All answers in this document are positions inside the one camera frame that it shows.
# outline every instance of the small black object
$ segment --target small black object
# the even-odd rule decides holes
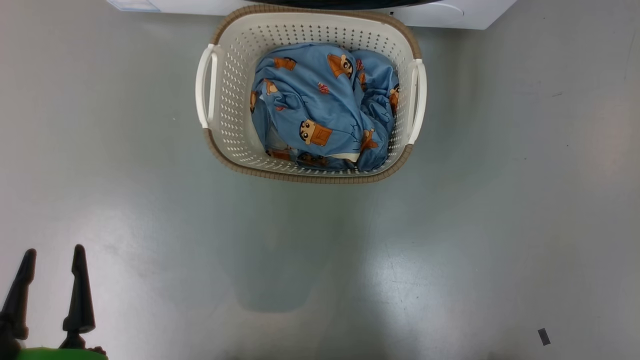
[[[549,336],[547,335],[547,331],[544,327],[538,330],[538,335],[540,335],[540,340],[542,340],[543,346],[551,344],[551,341],[549,341]]]
[[[320,10],[372,10],[418,4],[439,0],[254,0],[257,3]]]
[[[84,339],[80,334],[86,334],[95,329],[95,317],[86,254],[82,245],[76,245],[71,272],[74,274],[74,289],[71,294],[69,315],[62,325],[62,329],[67,332],[67,338],[60,348],[84,349]]]
[[[20,352],[16,339],[26,340],[29,328],[26,325],[29,284],[36,269],[36,250],[24,253],[18,273],[0,312],[0,359],[15,359]]]

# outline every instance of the basket rim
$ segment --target basket rim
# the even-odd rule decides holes
[[[302,9],[302,8],[287,8],[284,6],[275,6],[275,5],[250,5],[245,6],[244,8],[237,9],[236,11],[227,15],[227,17],[222,20],[222,23],[218,26],[216,32],[213,34],[211,38],[211,44],[218,45],[220,41],[220,37],[222,37],[222,33],[237,19],[241,17],[258,14],[258,13],[320,13],[325,15],[338,15],[344,17],[355,17],[358,19],[372,20],[378,21],[383,24],[389,25],[396,30],[398,30],[404,38],[409,43],[409,47],[411,47],[411,52],[413,53],[414,59],[421,59],[422,52],[420,51],[420,45],[418,41],[413,36],[413,33],[406,25],[404,25],[400,20],[395,17],[391,17],[384,13],[376,13],[376,12],[351,12],[351,11],[323,11],[323,10],[313,10],[313,9]]]
[[[365,20],[373,20],[378,21],[383,24],[387,24],[392,26],[396,30],[398,30],[404,38],[409,43],[411,51],[413,53],[414,59],[422,58],[422,53],[420,51],[420,45],[418,41],[413,36],[413,33],[406,25],[404,25],[400,20],[393,18],[389,15],[383,13],[375,13],[375,12],[351,12],[351,11],[322,11],[322,10],[311,10],[311,9],[302,9],[302,8],[287,8],[283,6],[274,6],[274,5],[250,5],[245,6],[243,8],[237,9],[236,11],[229,14],[222,23],[218,26],[216,32],[211,38],[211,44],[218,45],[220,41],[220,37],[224,33],[224,31],[237,19],[247,15],[259,14],[259,13],[320,13],[327,15],[338,15],[344,17],[355,17],[359,19]],[[305,174],[283,174],[279,172],[273,172],[268,170],[256,169],[247,167],[244,165],[237,164],[231,161],[228,157],[226,157],[218,145],[216,144],[213,132],[208,127],[202,129],[204,131],[205,139],[207,144],[209,145],[209,150],[211,153],[226,167],[230,168],[233,171],[240,172],[242,174],[264,177],[266,179],[276,179],[283,181],[291,181],[295,183],[315,183],[315,184],[367,184],[367,183],[375,183],[382,179],[386,179],[395,172],[397,172],[409,158],[411,151],[413,150],[413,144],[407,144],[404,146],[402,154],[400,157],[391,165],[388,169],[378,172],[371,175],[357,175],[357,176],[314,176],[314,175],[305,175]]]

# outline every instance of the blue bedsheet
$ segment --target blue bedsheet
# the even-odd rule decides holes
[[[388,156],[398,79],[384,55],[330,44],[281,47],[258,62],[253,125],[270,156],[318,170],[374,170]]]

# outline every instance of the floor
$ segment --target floor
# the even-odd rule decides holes
[[[27,345],[64,339],[82,243],[112,359],[640,358],[638,0],[414,29],[425,126],[358,186],[213,158],[193,82],[219,18],[2,7],[0,289],[38,249]]]

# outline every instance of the basket handle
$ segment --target basket handle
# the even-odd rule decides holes
[[[209,89],[209,103],[205,105],[205,75],[211,59],[211,88]],[[213,117],[213,105],[216,96],[216,74],[218,67],[218,55],[214,52],[214,45],[209,44],[200,58],[198,71],[196,72],[196,108],[198,119],[203,128],[209,128],[208,119]]]
[[[417,79],[415,82],[412,82],[412,90],[417,87],[417,96],[415,97],[417,108],[415,110],[415,117],[413,118],[413,129],[409,136],[408,143],[410,144],[415,143],[416,139],[418,139],[422,121],[424,120],[424,112],[427,109],[427,72],[424,70],[422,59],[415,59],[413,63],[415,64],[414,71],[417,70],[418,72]]]

